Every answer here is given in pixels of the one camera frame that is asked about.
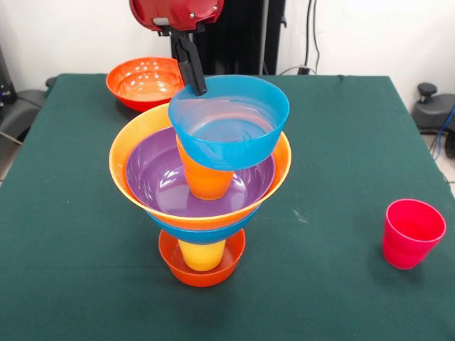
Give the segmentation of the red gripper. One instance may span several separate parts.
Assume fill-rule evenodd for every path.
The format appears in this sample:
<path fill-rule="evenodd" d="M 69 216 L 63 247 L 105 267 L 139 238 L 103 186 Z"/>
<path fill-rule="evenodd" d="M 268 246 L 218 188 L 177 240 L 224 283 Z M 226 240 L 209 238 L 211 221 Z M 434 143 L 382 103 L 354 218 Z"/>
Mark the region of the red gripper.
<path fill-rule="evenodd" d="M 201 32 L 205 25 L 215 23 L 223 9 L 223 0 L 131 0 L 134 18 L 145 28 L 166 35 L 168 31 Z M 173 37 L 173 54 L 178 61 L 185 85 L 196 96 L 207 92 L 203 69 L 196 45 L 189 35 Z"/>

